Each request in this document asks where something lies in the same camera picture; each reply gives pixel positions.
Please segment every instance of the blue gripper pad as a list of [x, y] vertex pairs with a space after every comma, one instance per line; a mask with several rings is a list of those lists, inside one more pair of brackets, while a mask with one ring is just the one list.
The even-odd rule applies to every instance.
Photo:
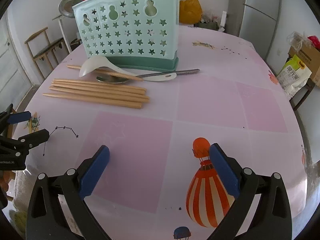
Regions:
[[100, 150], [100, 153], [98, 153], [98, 156], [91, 163], [90, 167], [80, 180], [79, 196], [82, 200], [92, 194], [94, 187], [97, 185], [98, 180], [109, 163], [109, 159], [109, 148], [105, 146]]
[[210, 160], [217, 171], [226, 191], [229, 195], [237, 198], [240, 194], [240, 183], [238, 177], [229, 166], [224, 155], [214, 144], [209, 149]]
[[29, 111], [11, 114], [7, 120], [7, 123], [15, 124], [15, 123], [19, 123], [19, 122], [28, 121], [28, 120], [30, 120], [30, 118], [31, 118], [31, 113]]

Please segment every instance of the light green plastic basket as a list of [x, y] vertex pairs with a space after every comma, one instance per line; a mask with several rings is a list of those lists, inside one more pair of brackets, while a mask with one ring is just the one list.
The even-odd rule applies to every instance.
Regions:
[[179, 0], [85, 0], [75, 6], [88, 57], [125, 68], [175, 70]]

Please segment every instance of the silver screw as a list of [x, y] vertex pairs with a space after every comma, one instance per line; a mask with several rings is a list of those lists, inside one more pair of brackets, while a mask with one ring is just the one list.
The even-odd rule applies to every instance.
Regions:
[[45, 174], [41, 173], [41, 174], [39, 174], [38, 179], [44, 179], [44, 177], [45, 177]]
[[252, 170], [250, 168], [244, 168], [243, 172], [247, 175], [251, 175], [252, 174]]
[[68, 174], [68, 175], [73, 175], [73, 174], [75, 174], [75, 172], [76, 172], [75, 169], [69, 169], [69, 170], [67, 170], [67, 174]]
[[279, 173], [277, 173], [277, 172], [275, 172], [273, 174], [273, 176], [275, 176], [276, 179], [280, 179], [281, 178], [281, 175]]

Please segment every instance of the pink tablecloth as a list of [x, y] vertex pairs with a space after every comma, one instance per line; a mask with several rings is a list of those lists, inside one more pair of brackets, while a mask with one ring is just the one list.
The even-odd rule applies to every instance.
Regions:
[[[279, 172], [296, 216], [306, 200], [303, 142], [270, 69], [238, 37], [184, 26], [179, 31], [178, 70], [201, 72], [169, 82], [134, 83], [146, 87], [151, 98], [140, 110], [42, 96], [50, 92], [53, 78], [78, 78], [79, 71], [66, 64], [81, 65], [86, 54], [83, 46], [72, 52], [26, 109], [37, 112], [40, 129], [53, 132], [45, 149], [40, 145], [30, 151], [27, 165], [61, 175], [105, 144], [110, 163], [86, 202], [113, 239], [173, 239], [179, 226], [188, 227], [193, 239], [206, 239], [213, 228], [193, 222], [186, 211], [186, 193], [200, 167], [192, 142], [205, 137], [256, 174]], [[193, 46], [195, 41], [214, 47]], [[25, 125], [18, 125], [15, 138], [28, 133]], [[248, 228], [256, 205], [257, 198], [240, 232]]]

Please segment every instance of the chopstick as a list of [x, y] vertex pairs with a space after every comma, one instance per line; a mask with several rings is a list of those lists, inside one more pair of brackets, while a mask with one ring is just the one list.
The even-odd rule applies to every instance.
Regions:
[[[72, 68], [72, 69], [81, 69], [81, 66], [77, 66], [77, 65], [67, 65], [67, 67]], [[105, 69], [95, 69], [94, 72], [106, 74], [106, 75], [110, 75], [110, 76], [114, 76], [114, 77], [128, 78], [128, 79], [132, 79], [132, 80], [136, 80], [136, 81], [143, 81], [143, 78], [140, 78], [140, 77], [122, 74], [119, 72], [109, 71], [109, 70], [105, 70]]]
[[136, 109], [142, 108], [142, 103], [128, 102], [128, 101], [122, 101], [122, 100], [96, 98], [96, 97], [72, 95], [72, 94], [43, 93], [42, 95], [46, 97], [64, 98], [64, 99], [78, 100], [78, 101], [91, 102], [91, 103], [100, 103], [100, 104], [111, 105], [111, 106], [124, 106], [129, 108], [136, 108]]
[[70, 85], [70, 84], [65, 84], [65, 83], [51, 83], [52, 86], [54, 87], [61, 87], [61, 88], [69, 88], [69, 89], [75, 89], [75, 90], [83, 90], [83, 91], [91, 91], [91, 92], [100, 92], [100, 93], [109, 93], [109, 94], [118, 94], [119, 92], [122, 93], [130, 93], [135, 94], [135, 95], [140, 95], [145, 96], [145, 91], [143, 90], [138, 90], [138, 89], [126, 89], [126, 88], [118, 88], [118, 89], [113, 89], [113, 88], [98, 88], [98, 87], [87, 87], [87, 86], [79, 86], [79, 85]]
[[100, 93], [100, 92], [73, 90], [73, 89], [59, 88], [59, 87], [52, 87], [52, 86], [49, 87], [49, 89], [54, 91], [59, 91], [59, 92], [65, 92], [69, 94], [75, 94], [75, 95], [122, 100], [122, 101], [129, 101], [129, 102], [148, 103], [150, 101], [149, 98], [138, 98], [138, 97], [135, 97], [134, 94], [132, 96], [125, 96], [125, 95], [107, 94], [107, 93]]
[[130, 89], [140, 89], [146, 91], [146, 88], [141, 87], [135, 87], [135, 86], [127, 86], [127, 85], [115, 85], [115, 84], [109, 84], [109, 83], [103, 83], [103, 82], [95, 82], [95, 81], [84, 81], [84, 80], [78, 80], [78, 79], [60, 79], [55, 78], [53, 82], [72, 82], [72, 83], [81, 83], [81, 84], [92, 84], [92, 85], [99, 85], [99, 86], [106, 86], [106, 87], [121, 87], [121, 88], [130, 88]]

